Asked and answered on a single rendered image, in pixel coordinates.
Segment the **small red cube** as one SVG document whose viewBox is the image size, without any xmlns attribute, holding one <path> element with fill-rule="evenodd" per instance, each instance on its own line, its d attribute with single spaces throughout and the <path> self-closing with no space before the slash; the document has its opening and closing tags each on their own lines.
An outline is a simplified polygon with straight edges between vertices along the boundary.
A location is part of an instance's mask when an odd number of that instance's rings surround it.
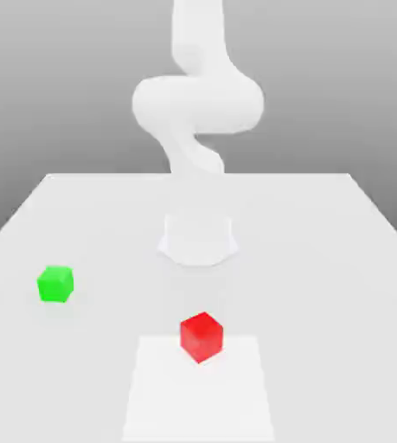
<svg viewBox="0 0 397 443">
<path fill-rule="evenodd" d="M 196 363 L 217 355 L 223 347 L 223 327 L 207 312 L 180 323 L 180 345 Z"/>
</svg>

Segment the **small green cube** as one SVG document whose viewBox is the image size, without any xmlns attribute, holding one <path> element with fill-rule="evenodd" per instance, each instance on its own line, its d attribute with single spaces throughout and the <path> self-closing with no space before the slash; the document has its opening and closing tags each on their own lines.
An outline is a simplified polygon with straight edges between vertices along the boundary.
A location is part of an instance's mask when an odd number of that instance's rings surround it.
<svg viewBox="0 0 397 443">
<path fill-rule="evenodd" d="M 37 279 L 42 301 L 66 303 L 74 291 L 73 269 L 69 266 L 47 266 Z"/>
</svg>

